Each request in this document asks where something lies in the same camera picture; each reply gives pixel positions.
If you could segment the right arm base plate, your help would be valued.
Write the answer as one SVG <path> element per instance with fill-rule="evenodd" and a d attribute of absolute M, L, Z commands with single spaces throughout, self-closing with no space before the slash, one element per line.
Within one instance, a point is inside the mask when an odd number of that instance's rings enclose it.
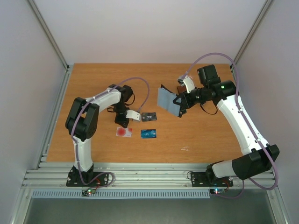
<path fill-rule="evenodd" d="M 233 181 L 229 177 L 208 177 L 205 172 L 190 171 L 187 174 L 193 187 L 233 187 Z"/>

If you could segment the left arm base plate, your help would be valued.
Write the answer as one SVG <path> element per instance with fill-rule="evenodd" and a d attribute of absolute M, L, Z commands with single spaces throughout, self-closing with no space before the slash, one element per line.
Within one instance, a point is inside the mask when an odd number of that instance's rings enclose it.
<path fill-rule="evenodd" d="M 109 174 L 105 172 L 95 172 L 91 167 L 87 172 L 79 171 L 72 167 L 68 173 L 66 186 L 67 187 L 97 187 L 108 184 Z"/>

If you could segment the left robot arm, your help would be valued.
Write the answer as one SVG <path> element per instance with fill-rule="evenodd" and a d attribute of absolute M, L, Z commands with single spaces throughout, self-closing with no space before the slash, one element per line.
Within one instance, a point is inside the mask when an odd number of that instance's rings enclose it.
<path fill-rule="evenodd" d="M 96 178 L 107 175 L 94 171 L 91 156 L 91 140 L 97 130 L 99 113 L 112 109 L 114 122 L 127 128 L 130 119 L 134 119 L 134 111 L 129 109 L 127 101 L 134 97 L 130 86 L 110 85 L 104 92 L 91 98 L 75 98 L 65 122 L 74 144 L 75 162 L 68 173 L 66 186 L 96 186 Z"/>

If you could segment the black VIP credit card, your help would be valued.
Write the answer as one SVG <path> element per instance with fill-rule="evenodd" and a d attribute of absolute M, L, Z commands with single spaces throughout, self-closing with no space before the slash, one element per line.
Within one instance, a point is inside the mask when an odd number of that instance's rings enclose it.
<path fill-rule="evenodd" d="M 141 114 L 142 122 L 156 121 L 157 114 L 155 112 L 143 112 Z"/>

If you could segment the blue credit card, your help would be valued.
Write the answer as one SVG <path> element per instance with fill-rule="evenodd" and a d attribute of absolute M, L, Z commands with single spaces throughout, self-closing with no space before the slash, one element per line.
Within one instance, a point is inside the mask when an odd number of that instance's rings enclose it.
<path fill-rule="evenodd" d="M 154 139 L 157 137 L 156 129 L 142 129 L 141 138 L 142 139 Z"/>

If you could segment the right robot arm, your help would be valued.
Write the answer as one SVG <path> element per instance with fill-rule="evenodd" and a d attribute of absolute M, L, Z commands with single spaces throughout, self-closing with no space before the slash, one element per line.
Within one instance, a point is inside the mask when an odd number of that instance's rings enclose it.
<path fill-rule="evenodd" d="M 179 116 L 196 104 L 203 105 L 212 101 L 216 110 L 221 111 L 227 119 L 242 153 L 239 158 L 208 165 L 205 174 L 207 182 L 216 185 L 223 177 L 230 176 L 236 176 L 241 180 L 251 179 L 274 168 L 279 148 L 277 145 L 270 145 L 259 133 L 242 104 L 234 82 L 221 81 L 214 65 L 199 68 L 197 73 L 201 88 L 195 87 L 188 75 L 178 79 L 178 83 L 186 88 L 173 100 L 181 109 Z"/>

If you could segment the red white credit card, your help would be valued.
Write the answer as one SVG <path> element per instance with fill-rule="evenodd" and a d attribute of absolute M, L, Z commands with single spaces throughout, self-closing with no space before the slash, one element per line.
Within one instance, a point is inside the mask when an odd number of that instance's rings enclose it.
<path fill-rule="evenodd" d="M 132 136 L 132 128 L 123 128 L 123 127 L 117 127 L 116 129 L 116 136 L 117 137 L 128 137 L 130 138 Z"/>

